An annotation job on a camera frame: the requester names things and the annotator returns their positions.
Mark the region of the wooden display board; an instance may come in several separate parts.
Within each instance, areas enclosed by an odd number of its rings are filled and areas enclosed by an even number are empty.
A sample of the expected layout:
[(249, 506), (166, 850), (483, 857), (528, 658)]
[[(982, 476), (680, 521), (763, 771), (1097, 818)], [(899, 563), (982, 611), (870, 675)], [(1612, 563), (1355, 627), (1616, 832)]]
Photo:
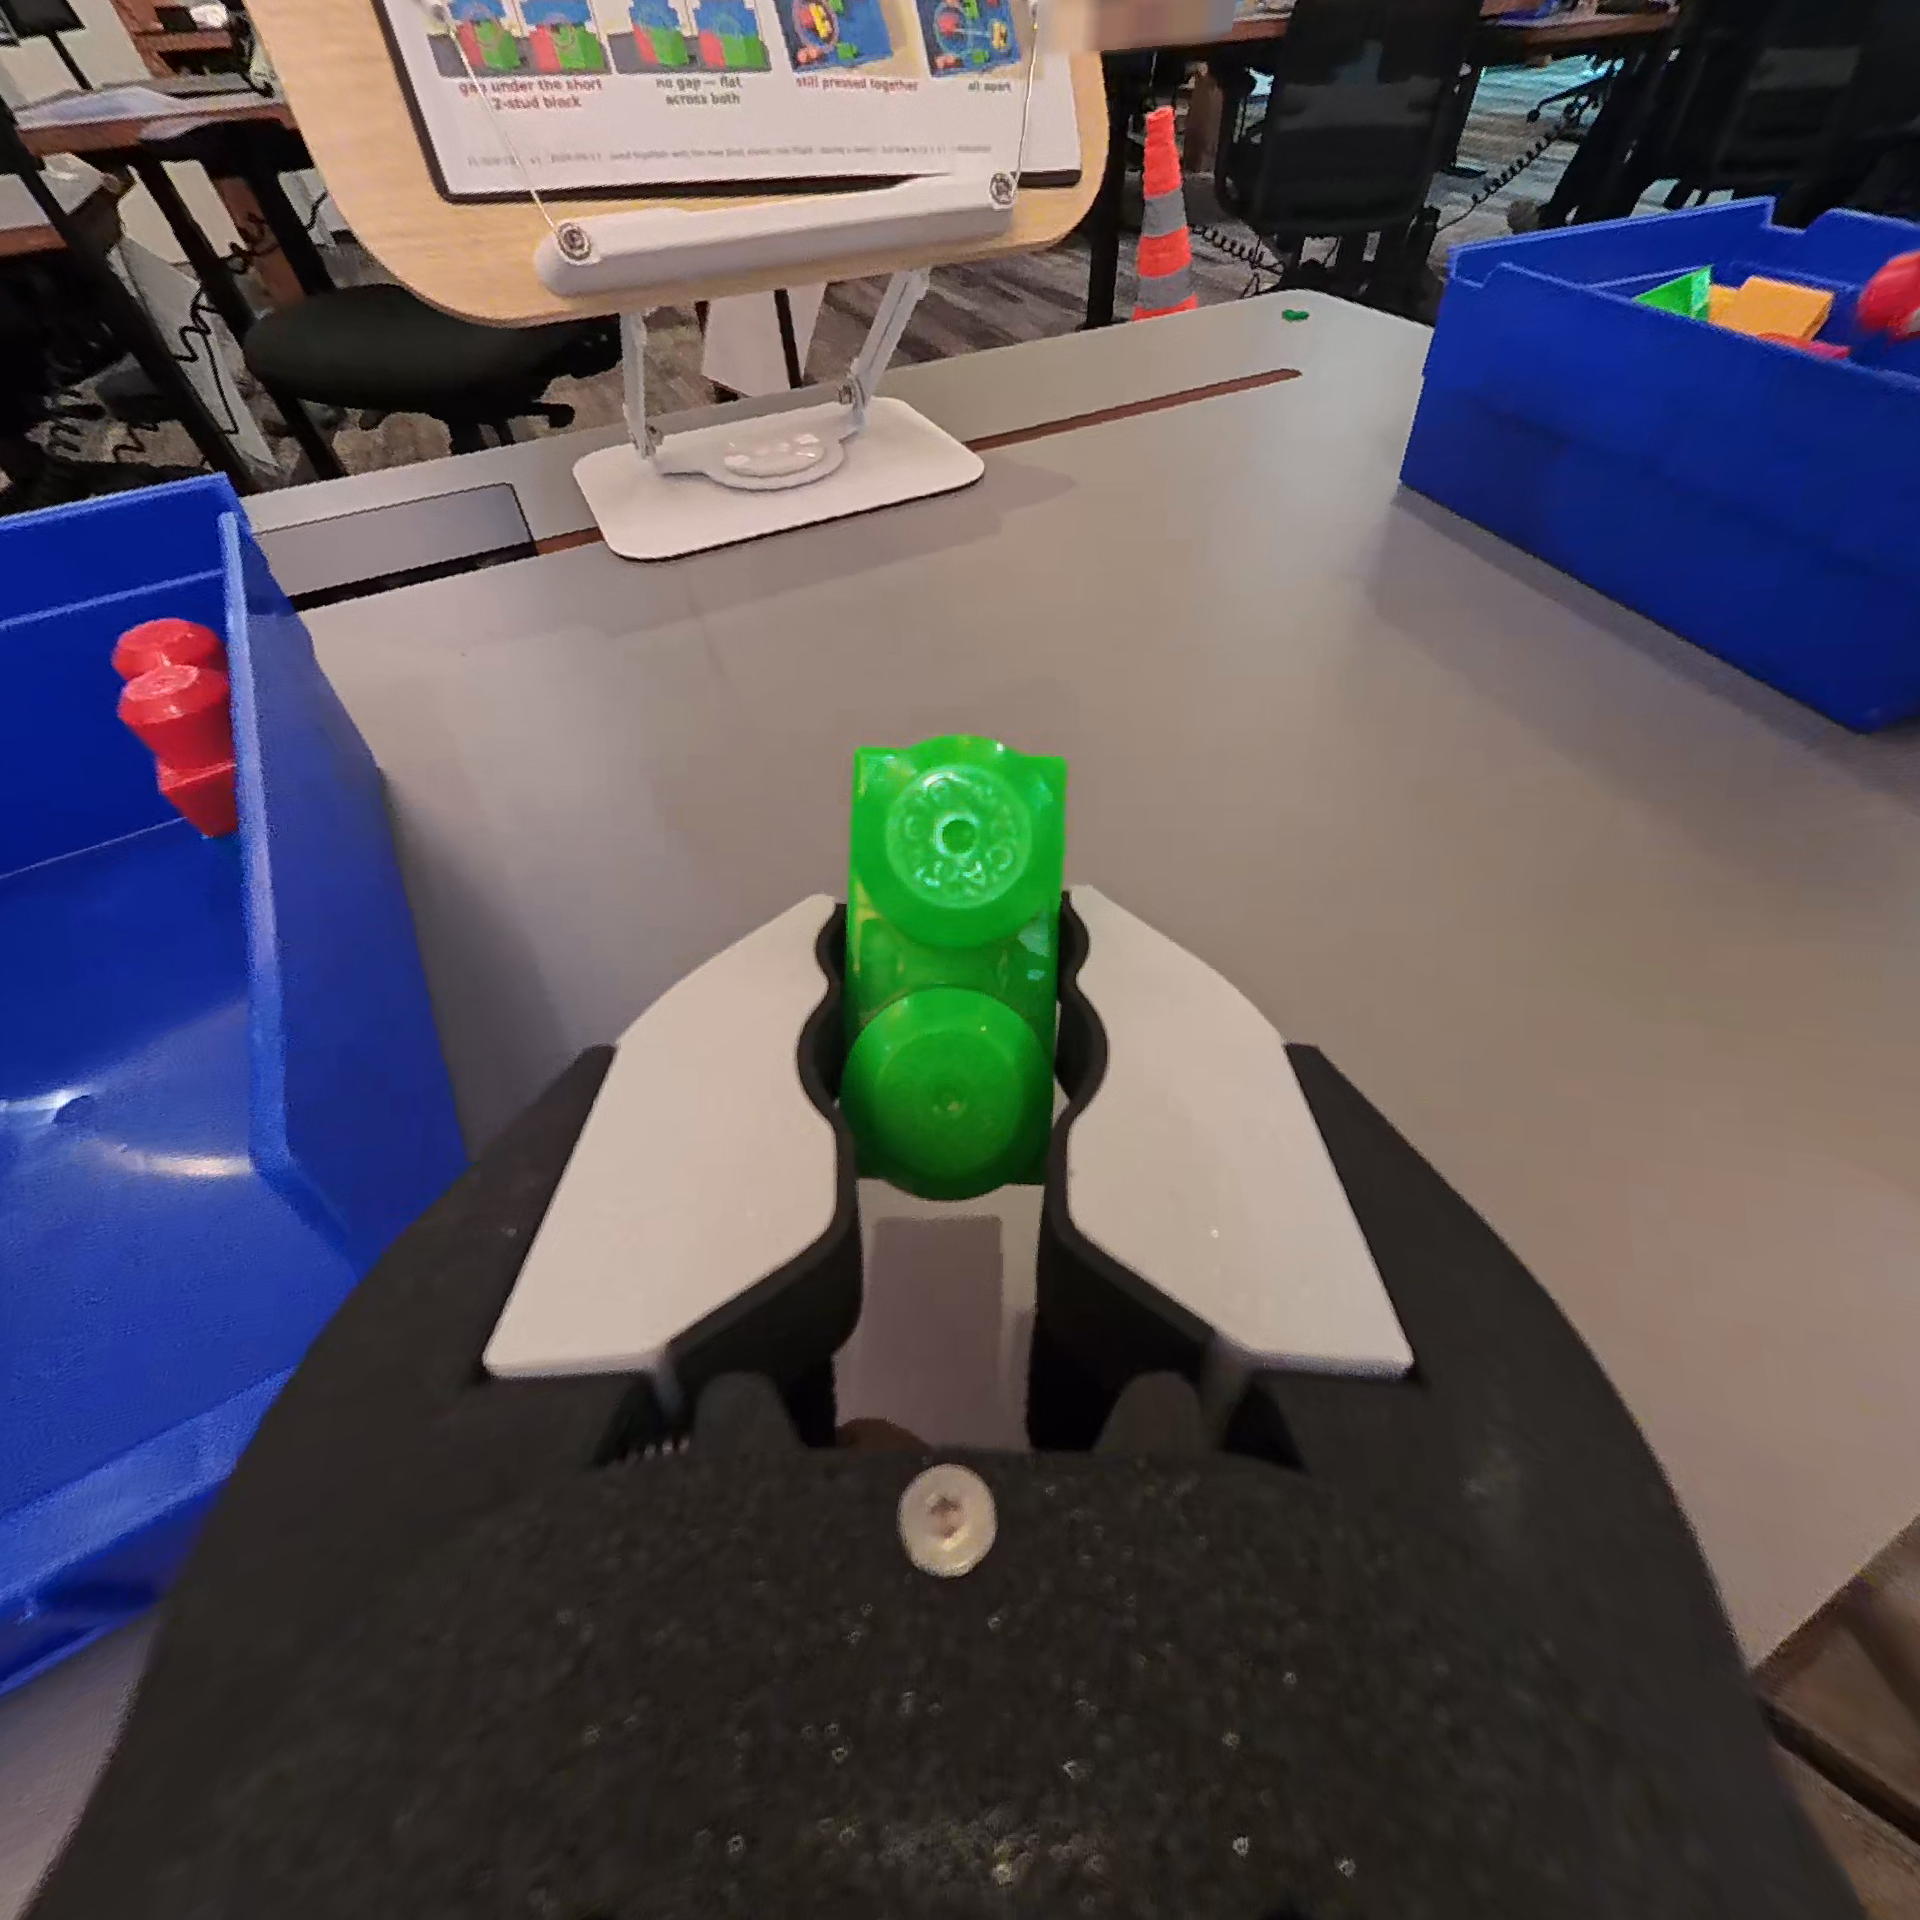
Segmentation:
[[(556, 296), (543, 284), (538, 244), (567, 219), (647, 208), (721, 210), (785, 203), (906, 182), (702, 196), (530, 196), (457, 203), (442, 195), (430, 171), (409, 98), (378, 24), (378, 4), (252, 4), (249, 11), (311, 161), (347, 226), (403, 286), (451, 316), (530, 327), (618, 313), (618, 296)], [(1070, 55), (1056, 32), (1041, 25), (1038, 8), (1028, 8), (1035, 19), (1035, 55), (1065, 58), (1072, 72), (1082, 176), (1067, 186), (1033, 186), (1025, 176), (1019, 148), (1014, 148), (1008, 161), (979, 161), (958, 174), (988, 171), (998, 163), (1014, 163), (1019, 174), (1016, 217), (1004, 239), (911, 242), (894, 256), (833, 255), (824, 265), (801, 270), (787, 288), (1042, 250), (1067, 236), (1092, 203), (1110, 152), (1105, 86), (1095, 58)], [(643, 305), (652, 310), (774, 291), (769, 282), (750, 276), (708, 280), (705, 286), (681, 280), (647, 296)]]

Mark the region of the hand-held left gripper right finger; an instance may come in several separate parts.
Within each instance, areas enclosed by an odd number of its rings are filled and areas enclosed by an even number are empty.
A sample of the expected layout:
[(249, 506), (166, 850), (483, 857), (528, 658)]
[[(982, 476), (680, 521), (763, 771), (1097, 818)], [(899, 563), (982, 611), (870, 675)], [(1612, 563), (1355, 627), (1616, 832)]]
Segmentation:
[(1062, 1075), (1038, 1339), (1099, 1384), (1408, 1377), (1282, 1034), (1097, 890), (1063, 904)]

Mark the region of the black office chair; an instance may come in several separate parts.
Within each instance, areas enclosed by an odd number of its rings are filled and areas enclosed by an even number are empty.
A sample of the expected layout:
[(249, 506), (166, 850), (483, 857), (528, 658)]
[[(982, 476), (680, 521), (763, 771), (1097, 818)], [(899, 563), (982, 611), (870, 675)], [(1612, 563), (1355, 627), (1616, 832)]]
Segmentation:
[(1278, 39), (1211, 65), (1214, 193), (1280, 284), (1411, 318), (1428, 291), (1428, 206), (1465, 118), (1480, 3), (1302, 3)]

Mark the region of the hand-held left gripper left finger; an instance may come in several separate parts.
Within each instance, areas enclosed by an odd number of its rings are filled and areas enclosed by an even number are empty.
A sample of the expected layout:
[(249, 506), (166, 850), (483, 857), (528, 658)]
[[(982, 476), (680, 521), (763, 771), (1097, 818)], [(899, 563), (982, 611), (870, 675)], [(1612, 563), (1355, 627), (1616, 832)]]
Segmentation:
[(860, 1310), (835, 1052), (835, 902), (804, 897), (618, 1038), (513, 1295), (491, 1379), (801, 1369)]

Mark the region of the green two-stud toy block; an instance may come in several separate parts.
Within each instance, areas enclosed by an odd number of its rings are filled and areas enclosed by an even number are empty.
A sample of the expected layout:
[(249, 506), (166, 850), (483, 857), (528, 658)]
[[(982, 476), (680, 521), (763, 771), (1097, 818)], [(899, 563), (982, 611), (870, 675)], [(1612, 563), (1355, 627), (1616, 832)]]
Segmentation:
[(1042, 1178), (1065, 822), (1063, 756), (856, 750), (840, 1102), (867, 1180), (960, 1203)]

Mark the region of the blue plastic bin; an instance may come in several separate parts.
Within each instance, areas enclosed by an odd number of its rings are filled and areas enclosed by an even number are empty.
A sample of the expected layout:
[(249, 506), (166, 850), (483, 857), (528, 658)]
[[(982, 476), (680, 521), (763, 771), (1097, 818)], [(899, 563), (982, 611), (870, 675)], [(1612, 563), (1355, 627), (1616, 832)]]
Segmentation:
[[(144, 1616), (314, 1337), (467, 1167), (378, 761), (222, 476), (4, 519), (3, 1689)], [(211, 627), (239, 832), (116, 718)]]
[(1916, 225), (1771, 202), (1457, 255), (1402, 482), (1859, 735), (1918, 712), (1916, 359), (1827, 361), (1618, 292), (1713, 265), (1864, 284)]

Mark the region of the printed instruction sheet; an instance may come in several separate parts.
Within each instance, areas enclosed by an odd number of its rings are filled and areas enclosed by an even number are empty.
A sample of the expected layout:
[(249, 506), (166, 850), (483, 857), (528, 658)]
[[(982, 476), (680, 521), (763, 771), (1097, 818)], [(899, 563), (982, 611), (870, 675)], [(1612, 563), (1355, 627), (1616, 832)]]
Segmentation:
[(1082, 176), (1072, 72), (1011, 3), (379, 3), (448, 202)]

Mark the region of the black flat panel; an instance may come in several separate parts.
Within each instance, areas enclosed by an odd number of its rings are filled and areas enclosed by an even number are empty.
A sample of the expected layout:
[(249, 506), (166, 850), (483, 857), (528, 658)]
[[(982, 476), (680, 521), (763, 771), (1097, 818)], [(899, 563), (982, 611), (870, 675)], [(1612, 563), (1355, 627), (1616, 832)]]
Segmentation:
[(532, 560), (538, 539), (511, 486), (465, 488), (270, 526), (255, 516), (274, 582), (298, 609)]

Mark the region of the orange traffic cone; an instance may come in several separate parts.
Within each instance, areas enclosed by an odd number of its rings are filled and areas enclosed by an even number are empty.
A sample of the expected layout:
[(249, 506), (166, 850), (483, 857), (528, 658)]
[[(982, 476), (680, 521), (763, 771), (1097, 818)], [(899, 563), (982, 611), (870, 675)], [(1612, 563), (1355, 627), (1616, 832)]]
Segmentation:
[(1131, 323), (1161, 321), (1198, 307), (1176, 118), (1171, 105), (1156, 105), (1143, 122), (1143, 203)]

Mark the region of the pile of colourful toy blocks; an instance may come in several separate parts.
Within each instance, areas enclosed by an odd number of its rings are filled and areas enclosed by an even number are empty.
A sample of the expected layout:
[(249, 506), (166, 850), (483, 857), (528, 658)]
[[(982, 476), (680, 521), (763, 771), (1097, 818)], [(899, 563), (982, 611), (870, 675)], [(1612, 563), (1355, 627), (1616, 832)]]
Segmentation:
[(1618, 292), (1683, 321), (1833, 363), (1916, 359), (1916, 250), (1889, 256), (1864, 284), (1700, 265), (1648, 282), (1623, 282)]

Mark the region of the red two-stud toy block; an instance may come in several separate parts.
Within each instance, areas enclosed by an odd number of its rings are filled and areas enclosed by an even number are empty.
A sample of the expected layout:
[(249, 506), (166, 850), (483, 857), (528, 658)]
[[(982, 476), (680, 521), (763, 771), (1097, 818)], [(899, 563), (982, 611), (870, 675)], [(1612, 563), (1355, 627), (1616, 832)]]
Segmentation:
[(206, 839), (239, 832), (231, 682), (224, 640), (168, 616), (116, 638), (116, 718), (148, 750), (161, 798)]

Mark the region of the wooden side table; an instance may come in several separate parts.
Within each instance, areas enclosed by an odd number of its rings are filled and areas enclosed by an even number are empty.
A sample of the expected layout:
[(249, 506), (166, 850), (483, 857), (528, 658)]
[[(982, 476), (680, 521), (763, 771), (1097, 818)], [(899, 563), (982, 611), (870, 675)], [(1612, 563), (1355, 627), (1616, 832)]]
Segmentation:
[(332, 282), (311, 217), (295, 210), (281, 186), (311, 163), (291, 108), (252, 90), (168, 96), (144, 108), (114, 105), (106, 91), (79, 91), (35, 108), (4, 108), (4, 171), (19, 176), (32, 203), (52, 217), (55, 236), (68, 244), (76, 273), (120, 345), (136, 358), (162, 409), (185, 428), (204, 465), (230, 476), (244, 494), (259, 490), (236, 428), (224, 426), (187, 380), (182, 327), (159, 323), (112, 267), (106, 242), (84, 239), (79, 217), (55, 203), (44, 182), (44, 166), (55, 156), (84, 159), (112, 176), (134, 174), (185, 252), (206, 303), (233, 339), (244, 340), (255, 321), (242, 298), (242, 275), (231, 270), (187, 214), (168, 166), (195, 163), (219, 193), (242, 196), (244, 206), (233, 217), (242, 270), (266, 273), (274, 305), (324, 292)]

